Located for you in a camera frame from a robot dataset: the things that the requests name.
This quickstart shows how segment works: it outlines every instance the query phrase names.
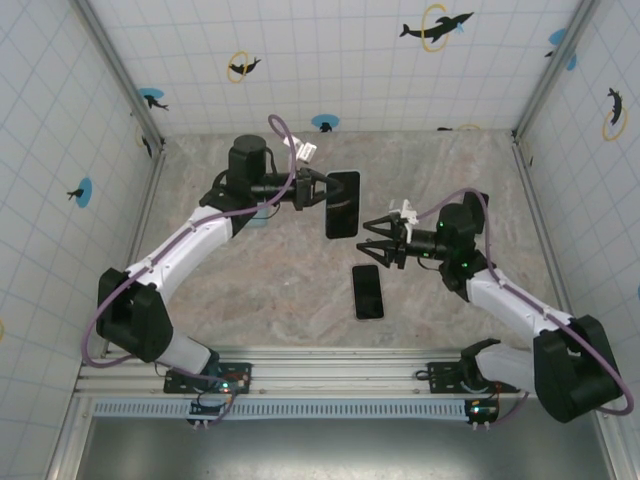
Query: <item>smartphone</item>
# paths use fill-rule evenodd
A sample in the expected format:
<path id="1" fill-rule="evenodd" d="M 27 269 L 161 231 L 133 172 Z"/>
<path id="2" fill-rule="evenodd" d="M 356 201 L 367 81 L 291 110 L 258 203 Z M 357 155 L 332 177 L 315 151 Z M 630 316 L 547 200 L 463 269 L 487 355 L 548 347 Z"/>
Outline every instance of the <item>smartphone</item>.
<path id="1" fill-rule="evenodd" d="M 351 269 L 353 297 L 358 320 L 374 320 L 384 317 L 380 272 L 377 265 L 356 265 Z"/>
<path id="2" fill-rule="evenodd" d="M 339 181 L 343 190 L 325 202 L 325 234 L 332 240 L 355 237 L 360 219 L 360 172 L 331 172 L 327 177 Z"/>

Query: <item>black smartphone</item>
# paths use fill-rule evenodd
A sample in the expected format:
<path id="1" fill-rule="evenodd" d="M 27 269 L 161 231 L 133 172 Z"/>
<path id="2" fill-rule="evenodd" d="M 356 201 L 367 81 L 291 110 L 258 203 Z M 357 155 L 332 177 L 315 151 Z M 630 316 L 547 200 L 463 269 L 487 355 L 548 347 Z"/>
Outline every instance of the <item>black smartphone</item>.
<path id="1" fill-rule="evenodd" d="M 356 265 L 351 269 L 353 297 L 358 320 L 373 320 L 384 317 L 380 272 L 377 265 Z"/>
<path id="2" fill-rule="evenodd" d="M 325 234 L 330 239 L 355 237 L 360 219 L 360 172 L 331 172 L 327 177 L 339 181 L 343 190 L 325 202 Z"/>

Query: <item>grid pattern wall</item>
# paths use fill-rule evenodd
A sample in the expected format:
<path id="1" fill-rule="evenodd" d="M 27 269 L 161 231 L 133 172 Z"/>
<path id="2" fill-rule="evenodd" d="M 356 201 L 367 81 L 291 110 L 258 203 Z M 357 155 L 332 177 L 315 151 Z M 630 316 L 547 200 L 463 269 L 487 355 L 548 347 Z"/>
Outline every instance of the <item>grid pattern wall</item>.
<path id="1" fill-rule="evenodd" d="M 151 160 L 67 0 L 0 3 L 0 478 L 42 478 Z"/>
<path id="2" fill-rule="evenodd" d="M 602 321 L 637 402 L 640 2 L 605 2 L 577 57 L 528 137 L 532 176 L 575 313 Z M 640 409 L 624 426 L 640 438 Z"/>
<path id="3" fill-rule="evenodd" d="M 92 4 L 170 135 L 513 128 L 578 0 Z"/>

